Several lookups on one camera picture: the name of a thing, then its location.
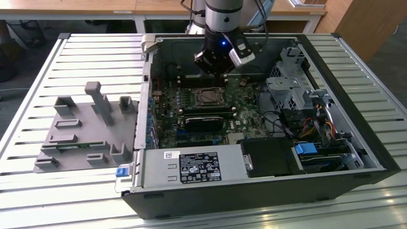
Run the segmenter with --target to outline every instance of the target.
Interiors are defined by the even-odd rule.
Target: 3d printed holder
[[[132,161],[138,101],[123,96],[110,102],[100,87],[99,82],[88,82],[84,88],[95,103],[58,98],[35,173],[118,167]]]

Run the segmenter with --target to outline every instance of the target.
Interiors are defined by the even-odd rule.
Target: circuit board
[[[256,83],[244,76],[228,77],[226,87],[180,88],[176,82],[160,82],[154,87],[155,117],[158,119],[159,148],[228,145],[244,138],[266,137],[268,131],[258,111]],[[180,109],[231,108],[222,129],[214,132],[188,132]],[[198,115],[216,117],[212,114]]]

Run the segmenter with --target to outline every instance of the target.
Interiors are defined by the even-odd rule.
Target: wooden cabinet
[[[327,0],[315,32],[338,32],[364,62],[407,16],[407,0]]]

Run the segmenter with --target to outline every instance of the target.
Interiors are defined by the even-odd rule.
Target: black plastic cover
[[[252,138],[240,142],[242,151],[252,161],[248,177],[288,176],[304,174],[294,158],[290,139]]]

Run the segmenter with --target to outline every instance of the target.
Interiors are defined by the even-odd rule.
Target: white table leg
[[[134,20],[136,24],[138,33],[146,33],[146,25],[144,25],[146,15],[135,15]]]
[[[315,32],[320,17],[322,17],[320,15],[312,15],[310,17],[310,20],[308,20],[307,25],[304,27],[303,33],[314,33]]]

